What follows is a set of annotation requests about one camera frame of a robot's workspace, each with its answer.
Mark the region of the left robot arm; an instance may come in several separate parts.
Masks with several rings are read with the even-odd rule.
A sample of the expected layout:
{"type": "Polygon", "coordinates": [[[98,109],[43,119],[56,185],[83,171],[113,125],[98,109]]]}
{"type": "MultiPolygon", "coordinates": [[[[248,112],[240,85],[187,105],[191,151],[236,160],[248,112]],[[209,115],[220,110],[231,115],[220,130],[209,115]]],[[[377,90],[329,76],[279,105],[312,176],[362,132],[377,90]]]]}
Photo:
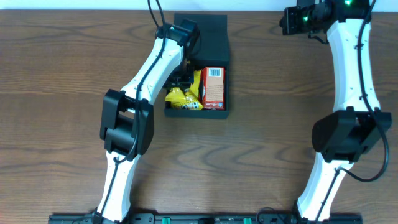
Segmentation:
{"type": "Polygon", "coordinates": [[[104,141],[107,173],[93,223],[122,223],[131,207],[131,189],[140,157],[154,135],[154,103],[169,76],[193,50],[198,24],[184,19],[156,31],[152,52],[121,90],[108,90],[103,99],[100,138],[104,141]]]}

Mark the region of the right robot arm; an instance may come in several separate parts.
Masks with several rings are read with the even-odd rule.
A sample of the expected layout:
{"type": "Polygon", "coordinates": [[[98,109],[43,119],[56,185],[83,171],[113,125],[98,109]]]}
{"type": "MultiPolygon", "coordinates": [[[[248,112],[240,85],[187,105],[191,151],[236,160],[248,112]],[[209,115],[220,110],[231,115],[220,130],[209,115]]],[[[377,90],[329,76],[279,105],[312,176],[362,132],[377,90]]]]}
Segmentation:
{"type": "Polygon", "coordinates": [[[280,20],[284,35],[307,34],[331,48],[335,100],[330,115],[312,129],[315,162],[289,223],[361,223],[359,215],[332,214],[333,199],[352,167],[378,142],[389,149],[386,133],[392,124],[383,112],[373,85],[369,38],[374,1],[298,1],[280,20]]]}

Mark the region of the yellow Julie's sandwich packet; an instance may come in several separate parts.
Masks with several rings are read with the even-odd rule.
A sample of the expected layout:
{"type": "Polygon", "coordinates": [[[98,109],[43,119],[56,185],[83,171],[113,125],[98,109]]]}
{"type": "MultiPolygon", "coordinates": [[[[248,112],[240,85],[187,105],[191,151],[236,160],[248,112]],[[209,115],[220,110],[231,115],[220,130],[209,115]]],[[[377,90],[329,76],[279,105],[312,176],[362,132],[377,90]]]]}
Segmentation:
{"type": "Polygon", "coordinates": [[[182,109],[186,103],[186,97],[180,87],[173,87],[165,97],[173,109],[182,109]]]}

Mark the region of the orange red snack box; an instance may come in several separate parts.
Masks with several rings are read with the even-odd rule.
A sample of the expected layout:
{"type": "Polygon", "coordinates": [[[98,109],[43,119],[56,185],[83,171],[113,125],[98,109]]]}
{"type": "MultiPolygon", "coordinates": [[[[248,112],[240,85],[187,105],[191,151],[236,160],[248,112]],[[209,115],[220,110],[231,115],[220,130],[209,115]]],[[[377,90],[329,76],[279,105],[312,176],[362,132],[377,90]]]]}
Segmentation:
{"type": "Polygon", "coordinates": [[[206,110],[224,110],[224,82],[226,71],[223,67],[205,67],[202,71],[202,105],[206,110]]]}

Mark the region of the dark green box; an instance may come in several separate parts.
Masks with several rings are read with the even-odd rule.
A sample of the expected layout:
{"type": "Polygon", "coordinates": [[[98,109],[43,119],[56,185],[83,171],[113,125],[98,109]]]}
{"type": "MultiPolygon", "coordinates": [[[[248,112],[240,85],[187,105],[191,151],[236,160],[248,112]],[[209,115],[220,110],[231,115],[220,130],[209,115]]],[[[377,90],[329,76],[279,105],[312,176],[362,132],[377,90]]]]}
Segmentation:
{"type": "Polygon", "coordinates": [[[173,109],[170,103],[165,104],[164,113],[173,118],[204,118],[226,119],[229,115],[229,40],[228,19],[226,15],[216,14],[174,14],[174,24],[180,25],[183,20],[190,19],[198,24],[199,40],[190,56],[195,68],[223,67],[226,70],[224,81],[223,110],[185,110],[173,109]]]}

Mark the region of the yellow sunflower seed bag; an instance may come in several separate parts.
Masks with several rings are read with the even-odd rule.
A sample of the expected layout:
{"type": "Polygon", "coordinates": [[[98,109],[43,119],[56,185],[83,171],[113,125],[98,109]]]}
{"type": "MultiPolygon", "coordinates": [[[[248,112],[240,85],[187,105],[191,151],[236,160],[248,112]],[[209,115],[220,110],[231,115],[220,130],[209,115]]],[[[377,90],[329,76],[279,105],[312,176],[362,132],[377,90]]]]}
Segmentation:
{"type": "Polygon", "coordinates": [[[193,83],[190,88],[185,91],[185,101],[180,105],[180,109],[187,110],[202,110],[203,105],[200,101],[200,81],[201,70],[196,70],[193,73],[193,83]]]}

